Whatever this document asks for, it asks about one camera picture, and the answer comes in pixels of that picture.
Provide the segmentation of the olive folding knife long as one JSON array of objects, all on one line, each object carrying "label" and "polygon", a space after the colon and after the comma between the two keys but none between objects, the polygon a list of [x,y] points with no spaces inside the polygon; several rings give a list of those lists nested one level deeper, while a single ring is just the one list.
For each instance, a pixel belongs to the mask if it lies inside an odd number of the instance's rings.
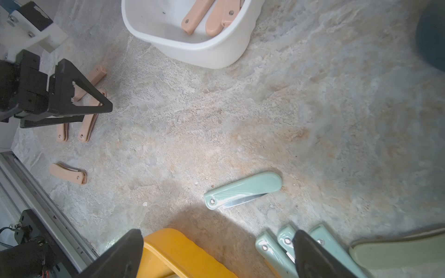
[{"label": "olive folding knife long", "polygon": [[354,243],[349,254],[369,270],[404,268],[445,261],[445,230],[423,232],[398,239]]}]

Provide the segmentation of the pink folding knife front left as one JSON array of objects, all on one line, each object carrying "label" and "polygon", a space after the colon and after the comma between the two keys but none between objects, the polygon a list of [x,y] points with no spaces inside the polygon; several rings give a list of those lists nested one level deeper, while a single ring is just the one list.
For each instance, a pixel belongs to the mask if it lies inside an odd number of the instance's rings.
[{"label": "pink folding knife front left", "polygon": [[86,172],[78,169],[67,168],[58,163],[51,164],[49,167],[49,172],[52,176],[71,183],[76,183],[79,185],[85,185],[87,183],[88,176]]}]

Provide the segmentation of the yellow storage box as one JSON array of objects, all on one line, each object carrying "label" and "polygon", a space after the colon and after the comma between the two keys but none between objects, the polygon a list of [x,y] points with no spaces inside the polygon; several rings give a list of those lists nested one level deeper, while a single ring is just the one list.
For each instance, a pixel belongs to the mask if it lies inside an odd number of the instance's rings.
[{"label": "yellow storage box", "polygon": [[144,237],[138,278],[235,278],[236,274],[180,231],[164,228]]}]

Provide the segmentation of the mint folding knife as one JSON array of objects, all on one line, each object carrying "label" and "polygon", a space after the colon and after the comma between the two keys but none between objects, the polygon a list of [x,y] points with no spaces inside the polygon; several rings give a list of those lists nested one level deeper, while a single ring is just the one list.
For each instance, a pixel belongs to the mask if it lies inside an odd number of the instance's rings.
[{"label": "mint folding knife", "polygon": [[296,230],[291,224],[287,224],[282,227],[277,234],[277,241],[280,246],[285,250],[286,255],[295,262],[295,251],[293,246],[293,239],[296,234]]},{"label": "mint folding knife", "polygon": [[294,263],[268,231],[257,237],[255,247],[276,278],[299,277]]},{"label": "mint folding knife", "polygon": [[324,247],[332,256],[334,256],[340,263],[342,263],[349,271],[351,271],[357,278],[367,278],[367,275],[354,262],[346,250],[330,233],[330,231],[323,225],[319,224],[309,231],[309,235]]},{"label": "mint folding knife", "polygon": [[205,205],[210,210],[234,207],[280,191],[282,185],[281,176],[274,172],[255,174],[206,192]]}]

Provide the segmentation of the white storage box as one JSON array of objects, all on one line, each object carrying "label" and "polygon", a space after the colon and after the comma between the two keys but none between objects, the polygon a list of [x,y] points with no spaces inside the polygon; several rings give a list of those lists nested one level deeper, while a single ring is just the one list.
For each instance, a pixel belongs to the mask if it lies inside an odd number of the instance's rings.
[{"label": "white storage box", "polygon": [[195,1],[123,0],[126,28],[170,58],[195,66],[221,69],[236,62],[248,47],[263,1],[245,0],[230,26],[215,37],[206,33],[210,7],[192,35],[181,27]]}]

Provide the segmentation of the mint folding knife centre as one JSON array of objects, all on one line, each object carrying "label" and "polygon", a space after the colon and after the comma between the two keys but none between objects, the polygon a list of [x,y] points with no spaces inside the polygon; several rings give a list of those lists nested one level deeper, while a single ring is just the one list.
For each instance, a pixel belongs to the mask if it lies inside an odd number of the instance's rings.
[{"label": "mint folding knife centre", "polygon": [[255,174],[206,192],[205,205],[210,210],[234,207],[280,191],[282,185],[281,176],[274,172]]}]

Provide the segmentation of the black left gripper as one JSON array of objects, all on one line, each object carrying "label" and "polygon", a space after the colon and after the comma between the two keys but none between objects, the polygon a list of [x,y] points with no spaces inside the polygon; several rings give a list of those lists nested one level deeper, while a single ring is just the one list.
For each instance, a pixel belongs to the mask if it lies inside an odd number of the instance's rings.
[{"label": "black left gripper", "polygon": [[[1,1],[1,122],[21,119],[20,128],[82,122],[85,115],[105,114],[113,105],[74,64],[62,59],[49,77],[39,70],[40,56],[30,52],[36,45],[51,53],[67,34],[34,1],[19,5]],[[76,97],[90,96],[93,106],[76,105]],[[24,120],[46,111],[61,118]]]}]

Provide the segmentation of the mint folding knife upper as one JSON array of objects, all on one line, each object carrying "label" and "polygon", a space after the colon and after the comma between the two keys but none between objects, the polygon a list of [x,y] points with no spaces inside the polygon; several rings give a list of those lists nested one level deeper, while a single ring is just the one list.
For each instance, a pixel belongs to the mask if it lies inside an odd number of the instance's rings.
[{"label": "mint folding knife upper", "polygon": [[324,247],[332,256],[334,256],[340,263],[342,263],[349,271],[351,271],[357,278],[367,278],[367,275],[354,262],[346,250],[330,233],[330,231],[323,225],[319,224],[309,231],[309,235]]}]

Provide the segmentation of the dark teal storage box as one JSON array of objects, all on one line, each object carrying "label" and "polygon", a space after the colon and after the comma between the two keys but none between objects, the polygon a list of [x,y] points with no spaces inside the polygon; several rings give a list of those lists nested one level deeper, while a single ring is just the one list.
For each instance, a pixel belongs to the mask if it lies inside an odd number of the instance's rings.
[{"label": "dark teal storage box", "polygon": [[445,2],[431,1],[416,29],[416,45],[422,58],[432,67],[445,71]]}]

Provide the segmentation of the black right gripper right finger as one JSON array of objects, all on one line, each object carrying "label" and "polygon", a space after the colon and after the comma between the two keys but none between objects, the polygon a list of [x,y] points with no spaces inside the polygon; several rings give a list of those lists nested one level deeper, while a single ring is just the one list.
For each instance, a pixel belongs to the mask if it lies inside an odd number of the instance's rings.
[{"label": "black right gripper right finger", "polygon": [[356,278],[305,231],[296,232],[293,246],[296,271],[300,278]]}]

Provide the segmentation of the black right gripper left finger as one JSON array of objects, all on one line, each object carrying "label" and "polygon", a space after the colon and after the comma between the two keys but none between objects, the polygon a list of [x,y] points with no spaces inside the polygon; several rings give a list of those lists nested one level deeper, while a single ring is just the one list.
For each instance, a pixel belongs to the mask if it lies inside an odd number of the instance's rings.
[{"label": "black right gripper left finger", "polygon": [[144,241],[139,229],[131,229],[76,278],[136,278]]}]

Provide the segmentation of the pink folding knife upright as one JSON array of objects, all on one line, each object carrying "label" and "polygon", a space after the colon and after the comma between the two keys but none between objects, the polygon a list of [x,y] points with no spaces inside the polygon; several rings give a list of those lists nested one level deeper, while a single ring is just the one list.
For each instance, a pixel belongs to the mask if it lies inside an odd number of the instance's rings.
[{"label": "pink folding knife upright", "polygon": [[57,142],[66,142],[68,140],[68,123],[58,124],[56,126],[56,141]]}]

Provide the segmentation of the mint folding knife middle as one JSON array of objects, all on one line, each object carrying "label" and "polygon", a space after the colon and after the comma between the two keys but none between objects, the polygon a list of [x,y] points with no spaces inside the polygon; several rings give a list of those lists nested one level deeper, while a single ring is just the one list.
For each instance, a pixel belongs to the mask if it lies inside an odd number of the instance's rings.
[{"label": "mint folding knife middle", "polygon": [[286,255],[295,262],[295,251],[293,246],[293,239],[296,234],[296,230],[291,224],[287,224],[282,227],[277,234],[277,241],[280,246],[285,250]]}]

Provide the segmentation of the pink folding knife left stack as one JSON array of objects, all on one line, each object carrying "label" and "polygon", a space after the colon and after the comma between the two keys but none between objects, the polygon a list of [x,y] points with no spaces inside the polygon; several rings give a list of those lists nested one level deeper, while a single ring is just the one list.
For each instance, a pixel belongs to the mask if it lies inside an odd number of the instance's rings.
[{"label": "pink folding knife left stack", "polygon": [[[105,97],[107,96],[107,94],[104,90],[99,89],[99,92],[103,96],[105,96]],[[101,105],[102,104],[93,97],[89,101],[89,106],[91,106],[91,107],[98,107]],[[78,140],[80,142],[88,142],[90,140],[92,130],[96,123],[97,117],[98,117],[98,114],[90,114],[90,115],[84,116],[83,121],[82,121],[82,126],[78,133]]]}]

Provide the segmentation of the mint folding knife lower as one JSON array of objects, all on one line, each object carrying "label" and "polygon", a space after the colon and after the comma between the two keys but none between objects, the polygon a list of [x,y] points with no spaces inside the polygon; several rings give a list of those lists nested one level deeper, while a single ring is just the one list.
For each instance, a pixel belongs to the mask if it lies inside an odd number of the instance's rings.
[{"label": "mint folding knife lower", "polygon": [[255,247],[276,278],[299,277],[294,263],[268,231],[257,237]]}]

